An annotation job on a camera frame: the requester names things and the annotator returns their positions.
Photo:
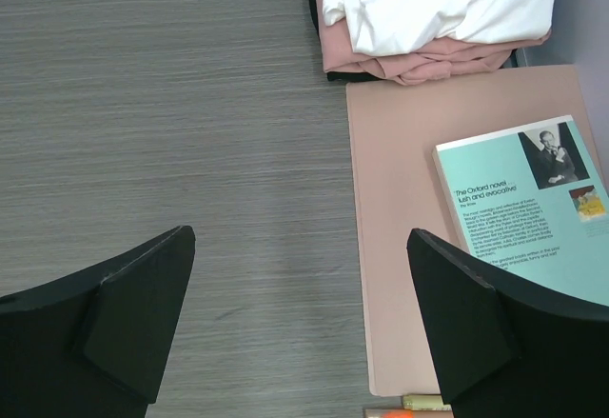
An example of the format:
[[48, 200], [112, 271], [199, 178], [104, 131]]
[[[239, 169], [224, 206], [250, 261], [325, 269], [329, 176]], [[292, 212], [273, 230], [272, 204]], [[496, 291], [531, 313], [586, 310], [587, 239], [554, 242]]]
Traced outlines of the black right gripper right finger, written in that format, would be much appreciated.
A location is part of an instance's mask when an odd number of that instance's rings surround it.
[[479, 260], [425, 229], [407, 255], [456, 417], [605, 417], [608, 308]]

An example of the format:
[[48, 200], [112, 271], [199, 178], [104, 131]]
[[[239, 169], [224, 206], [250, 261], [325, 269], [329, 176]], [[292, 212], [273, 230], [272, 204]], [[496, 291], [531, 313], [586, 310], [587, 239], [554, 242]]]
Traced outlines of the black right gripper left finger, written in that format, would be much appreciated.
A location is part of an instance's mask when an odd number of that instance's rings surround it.
[[2, 297], [2, 416], [145, 416], [158, 398], [195, 243], [192, 227], [176, 227]]

